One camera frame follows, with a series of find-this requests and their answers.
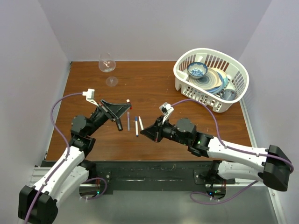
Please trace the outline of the purple highlighter pen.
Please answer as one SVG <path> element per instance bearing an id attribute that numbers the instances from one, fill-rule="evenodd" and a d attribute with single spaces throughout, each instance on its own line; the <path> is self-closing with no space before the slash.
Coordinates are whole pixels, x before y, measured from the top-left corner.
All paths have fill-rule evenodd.
<path id="1" fill-rule="evenodd" d="M 127 112 L 127 129 L 130 131 L 130 112 Z"/>

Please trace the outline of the white red marker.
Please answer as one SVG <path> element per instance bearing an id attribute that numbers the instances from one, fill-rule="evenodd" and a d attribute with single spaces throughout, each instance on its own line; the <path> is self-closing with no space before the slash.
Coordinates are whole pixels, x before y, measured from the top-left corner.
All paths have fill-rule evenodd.
<path id="1" fill-rule="evenodd" d="M 142 123 L 142 119 L 141 119 L 140 116 L 138 116 L 138 120 L 139 120 L 139 124 L 140 124 L 140 128 L 141 128 L 141 130 L 144 130 L 143 123 Z"/>

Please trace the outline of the green highlighter with black body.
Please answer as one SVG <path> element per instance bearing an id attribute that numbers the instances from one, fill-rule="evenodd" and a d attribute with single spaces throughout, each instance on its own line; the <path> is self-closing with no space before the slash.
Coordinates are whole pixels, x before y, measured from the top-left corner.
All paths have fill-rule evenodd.
<path id="1" fill-rule="evenodd" d="M 117 119 L 115 122 L 116 122 L 116 125 L 117 125 L 117 128 L 118 128 L 118 131 L 122 131 L 123 126 L 122 126 L 121 120 Z"/>

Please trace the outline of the white blue acrylic marker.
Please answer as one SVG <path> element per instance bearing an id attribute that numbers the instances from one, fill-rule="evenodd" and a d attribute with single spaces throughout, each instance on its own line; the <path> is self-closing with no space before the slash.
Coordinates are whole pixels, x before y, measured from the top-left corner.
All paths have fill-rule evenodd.
<path id="1" fill-rule="evenodd" d="M 136 137 L 139 136 L 138 117 L 137 116 L 135 116 L 135 135 L 136 135 Z"/>

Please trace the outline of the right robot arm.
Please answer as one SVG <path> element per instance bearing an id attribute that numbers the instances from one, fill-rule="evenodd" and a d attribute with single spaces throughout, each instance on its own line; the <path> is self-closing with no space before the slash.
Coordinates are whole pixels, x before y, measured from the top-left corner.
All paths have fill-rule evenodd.
<path id="1" fill-rule="evenodd" d="M 293 166 L 285 153 L 275 145 L 258 148 L 221 141 L 197 131 L 197 127 L 187 118 L 179 119 L 172 125 L 160 116 L 140 133 L 156 143 L 166 138 L 185 145 L 197 157 L 221 159 L 215 168 L 208 171 L 208 178 L 213 183 L 239 178 L 262 182 L 277 191 L 288 189 Z"/>

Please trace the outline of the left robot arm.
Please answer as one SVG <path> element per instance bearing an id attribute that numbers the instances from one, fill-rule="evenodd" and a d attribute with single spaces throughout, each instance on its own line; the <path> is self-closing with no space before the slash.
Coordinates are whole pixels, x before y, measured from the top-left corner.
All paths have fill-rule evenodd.
<path id="1" fill-rule="evenodd" d="M 96 103 L 90 117 L 77 115 L 71 122 L 71 139 L 66 142 L 66 149 L 50 170 L 35 182 L 33 186 L 24 186 L 19 193 L 18 217 L 25 223 L 51 224 L 57 217 L 62 202 L 82 183 L 100 180 L 107 189 L 107 181 L 97 177 L 95 164 L 86 160 L 95 139 L 91 135 L 108 120 L 118 126 L 120 118 L 132 105 L 109 103 L 101 100 Z"/>

